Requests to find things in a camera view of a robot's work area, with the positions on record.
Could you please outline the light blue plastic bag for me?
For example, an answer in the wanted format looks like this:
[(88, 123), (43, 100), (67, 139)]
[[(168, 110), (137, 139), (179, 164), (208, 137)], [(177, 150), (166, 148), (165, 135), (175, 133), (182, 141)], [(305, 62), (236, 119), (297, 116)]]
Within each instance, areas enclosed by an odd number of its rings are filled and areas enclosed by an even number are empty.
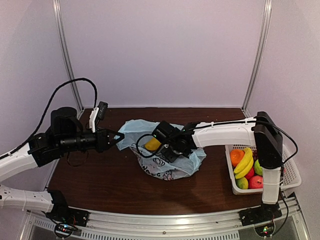
[(138, 151), (146, 156), (152, 154), (151, 151), (145, 148), (145, 144), (152, 139), (151, 136), (146, 136), (140, 140), (138, 148), (136, 148), (136, 142), (139, 137), (151, 134), (158, 124), (158, 122), (144, 119), (126, 121), (119, 129), (119, 132), (124, 134), (124, 139), (116, 144), (117, 148), (120, 151), (129, 148), (137, 157), (137, 162), (144, 172), (157, 179), (172, 181), (192, 176), (199, 170), (202, 161), (207, 156), (202, 148), (193, 150), (188, 157), (180, 155), (174, 162), (167, 161), (161, 153), (157, 153), (151, 158), (139, 155)]

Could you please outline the orange mandarin fruit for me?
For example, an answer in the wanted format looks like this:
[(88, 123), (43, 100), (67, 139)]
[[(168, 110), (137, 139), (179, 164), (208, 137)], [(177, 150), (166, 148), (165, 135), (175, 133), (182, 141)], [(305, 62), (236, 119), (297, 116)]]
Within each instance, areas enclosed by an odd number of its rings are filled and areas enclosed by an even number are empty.
[(229, 155), (230, 155), (231, 164), (235, 168), (243, 159), (245, 152), (241, 149), (233, 149)]

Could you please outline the yellow banana bunch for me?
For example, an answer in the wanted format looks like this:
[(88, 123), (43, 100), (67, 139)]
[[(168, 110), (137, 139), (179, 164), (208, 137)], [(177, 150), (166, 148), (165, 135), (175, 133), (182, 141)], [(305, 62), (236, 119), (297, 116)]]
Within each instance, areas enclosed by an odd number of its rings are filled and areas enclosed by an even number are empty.
[(254, 164), (253, 151), (250, 147), (244, 148), (244, 156), (233, 170), (236, 180), (244, 178), (252, 169)]

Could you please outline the dark purple grape bunch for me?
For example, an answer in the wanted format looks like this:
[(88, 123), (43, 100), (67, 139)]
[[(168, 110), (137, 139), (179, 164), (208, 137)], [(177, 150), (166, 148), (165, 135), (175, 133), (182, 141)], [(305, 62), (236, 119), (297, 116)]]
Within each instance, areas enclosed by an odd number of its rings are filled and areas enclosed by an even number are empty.
[(256, 161), (259, 159), (258, 157), (258, 152), (256, 149), (252, 149), (252, 157), (253, 157), (253, 160)]

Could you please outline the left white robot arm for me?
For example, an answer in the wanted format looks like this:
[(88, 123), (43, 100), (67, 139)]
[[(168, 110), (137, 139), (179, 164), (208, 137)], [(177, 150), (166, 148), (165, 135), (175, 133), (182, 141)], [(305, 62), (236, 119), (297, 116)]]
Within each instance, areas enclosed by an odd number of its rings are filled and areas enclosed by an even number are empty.
[[(124, 134), (98, 127), (104, 119), (105, 107), (95, 107), (84, 128), (72, 107), (61, 107), (51, 112), (50, 127), (46, 132), (30, 137), (22, 146), (0, 158), (0, 180), (5, 181), (25, 171), (41, 168), (72, 152), (102, 153), (124, 139)], [(64, 195), (58, 190), (29, 191), (0, 189), (1, 208), (36, 210), (53, 214), (61, 222), (72, 218), (72, 211)]]

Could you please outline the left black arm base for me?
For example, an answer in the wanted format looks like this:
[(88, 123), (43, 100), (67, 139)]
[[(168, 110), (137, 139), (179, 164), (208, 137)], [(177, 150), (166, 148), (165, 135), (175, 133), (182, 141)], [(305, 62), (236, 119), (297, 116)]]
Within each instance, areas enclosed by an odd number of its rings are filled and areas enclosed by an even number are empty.
[(54, 221), (68, 223), (70, 225), (86, 227), (89, 212), (86, 210), (71, 208), (63, 193), (59, 190), (48, 191), (52, 200), (53, 207), (46, 215)]

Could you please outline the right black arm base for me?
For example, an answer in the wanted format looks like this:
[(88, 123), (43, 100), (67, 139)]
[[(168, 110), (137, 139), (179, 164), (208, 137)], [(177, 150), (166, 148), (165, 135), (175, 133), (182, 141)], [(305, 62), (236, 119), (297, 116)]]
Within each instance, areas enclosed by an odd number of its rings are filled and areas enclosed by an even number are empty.
[(264, 204), (257, 207), (250, 207), (239, 211), (239, 218), (242, 226), (255, 225), (263, 222), (272, 221), (275, 218), (281, 217), (282, 211), (280, 205)]

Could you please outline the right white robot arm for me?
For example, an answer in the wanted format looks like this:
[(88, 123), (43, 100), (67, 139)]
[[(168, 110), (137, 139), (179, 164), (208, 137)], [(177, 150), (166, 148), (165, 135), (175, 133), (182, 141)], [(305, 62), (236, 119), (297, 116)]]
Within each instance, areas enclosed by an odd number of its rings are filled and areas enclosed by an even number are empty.
[(175, 157), (187, 157), (192, 150), (210, 146), (255, 147), (263, 171), (263, 205), (257, 208), (256, 216), (266, 221), (276, 212), (283, 166), (283, 135), (266, 112), (260, 111), (255, 117), (234, 121), (191, 122), (182, 129), (163, 120), (151, 135), (162, 145), (167, 145)]

